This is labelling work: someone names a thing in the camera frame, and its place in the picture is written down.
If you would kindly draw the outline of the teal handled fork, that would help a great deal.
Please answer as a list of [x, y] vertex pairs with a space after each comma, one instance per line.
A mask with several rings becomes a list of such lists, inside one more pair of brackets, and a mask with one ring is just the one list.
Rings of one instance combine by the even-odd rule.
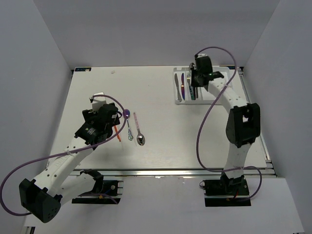
[[187, 83], [188, 83], [188, 87], [189, 87], [189, 91], [190, 91], [191, 100], [195, 100], [193, 88], [191, 86], [191, 75], [189, 72], [186, 72], [186, 77], [187, 77]]

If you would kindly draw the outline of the iridescent purple knife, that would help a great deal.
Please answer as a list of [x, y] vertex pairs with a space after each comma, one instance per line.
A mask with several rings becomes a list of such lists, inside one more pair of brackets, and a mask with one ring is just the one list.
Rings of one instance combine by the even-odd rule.
[[181, 74], [181, 94], [183, 100], [185, 100], [184, 73]]

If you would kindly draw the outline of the white divided cutlery tray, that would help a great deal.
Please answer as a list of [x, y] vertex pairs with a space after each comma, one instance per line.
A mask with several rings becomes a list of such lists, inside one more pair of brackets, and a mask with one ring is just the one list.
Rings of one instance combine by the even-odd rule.
[[174, 67], [174, 97], [177, 105], [212, 104], [215, 97], [204, 87], [191, 86], [191, 73], [188, 67]]

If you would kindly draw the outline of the purple bowl ornate spoon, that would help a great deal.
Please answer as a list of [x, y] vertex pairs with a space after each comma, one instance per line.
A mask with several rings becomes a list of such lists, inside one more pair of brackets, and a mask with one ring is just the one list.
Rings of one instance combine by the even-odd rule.
[[126, 123], [127, 123], [127, 128], [128, 128], [128, 139], [130, 141], [132, 141], [134, 139], [133, 134], [132, 134], [132, 130], [130, 127], [130, 123], [129, 123], [129, 117], [130, 117], [130, 111], [128, 109], [125, 109], [123, 112], [123, 116], [126, 119]]

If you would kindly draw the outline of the silver ornate knife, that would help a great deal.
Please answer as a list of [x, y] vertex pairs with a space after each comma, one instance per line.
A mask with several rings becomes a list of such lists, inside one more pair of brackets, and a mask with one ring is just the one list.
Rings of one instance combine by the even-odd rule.
[[174, 74], [174, 80], [175, 80], [175, 86], [176, 86], [176, 91], [177, 91], [177, 100], [179, 102], [181, 102], [182, 101], [182, 97], [181, 97], [181, 94], [180, 94], [180, 91], [179, 91], [179, 82], [178, 82], [177, 74]]

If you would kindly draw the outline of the pink handled fork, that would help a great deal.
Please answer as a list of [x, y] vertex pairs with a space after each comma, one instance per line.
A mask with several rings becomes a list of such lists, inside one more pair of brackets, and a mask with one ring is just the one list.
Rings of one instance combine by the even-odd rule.
[[186, 78], [187, 78], [188, 86], [191, 87], [192, 86], [192, 74], [191, 74], [191, 72], [186, 72]]

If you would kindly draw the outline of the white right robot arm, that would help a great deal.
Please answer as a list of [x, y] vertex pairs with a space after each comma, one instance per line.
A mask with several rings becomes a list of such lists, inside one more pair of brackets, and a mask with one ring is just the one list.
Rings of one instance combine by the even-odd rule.
[[191, 84], [205, 88], [228, 113], [225, 132], [230, 143], [229, 152], [220, 180], [213, 185], [216, 192], [237, 194], [244, 180], [243, 168], [248, 151], [260, 135], [260, 107], [248, 103], [229, 86], [220, 72], [213, 71], [208, 55], [195, 55], [189, 70]]

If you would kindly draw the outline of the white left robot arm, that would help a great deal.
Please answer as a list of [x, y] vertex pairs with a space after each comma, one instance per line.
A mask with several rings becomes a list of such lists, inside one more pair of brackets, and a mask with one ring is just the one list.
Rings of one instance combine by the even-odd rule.
[[111, 137], [113, 127], [120, 124], [118, 108], [114, 103], [102, 103], [98, 108], [82, 112], [85, 122], [75, 132], [65, 155], [55, 159], [32, 180], [19, 185], [22, 206], [41, 222], [51, 221], [61, 206], [77, 196], [97, 195], [103, 190], [103, 175], [87, 169], [68, 180], [69, 174], [101, 143]]

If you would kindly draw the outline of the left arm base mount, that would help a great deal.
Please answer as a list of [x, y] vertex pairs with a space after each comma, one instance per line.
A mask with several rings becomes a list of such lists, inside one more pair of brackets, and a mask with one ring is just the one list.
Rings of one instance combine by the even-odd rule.
[[72, 204], [118, 205], [123, 194], [124, 181], [119, 178], [106, 178], [96, 170], [83, 170], [79, 175], [90, 175], [96, 180], [95, 187], [72, 199]]

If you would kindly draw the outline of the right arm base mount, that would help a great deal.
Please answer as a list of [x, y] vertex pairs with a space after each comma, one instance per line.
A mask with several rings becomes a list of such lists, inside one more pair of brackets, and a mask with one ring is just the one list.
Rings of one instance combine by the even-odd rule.
[[203, 180], [199, 187], [204, 191], [206, 207], [249, 207], [251, 199], [247, 181], [226, 191], [220, 180]]

